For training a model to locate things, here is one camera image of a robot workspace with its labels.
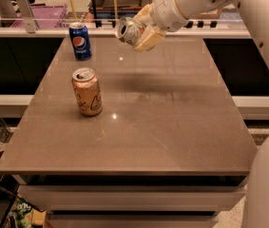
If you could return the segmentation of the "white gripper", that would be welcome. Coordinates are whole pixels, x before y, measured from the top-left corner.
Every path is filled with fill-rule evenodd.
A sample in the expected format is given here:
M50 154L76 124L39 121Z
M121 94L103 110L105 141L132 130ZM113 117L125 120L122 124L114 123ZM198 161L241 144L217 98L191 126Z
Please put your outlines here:
M166 31L178 31L196 11L196 0L155 0L154 7L145 5L133 17L136 22L148 25L134 49L139 52L151 50L164 39Z

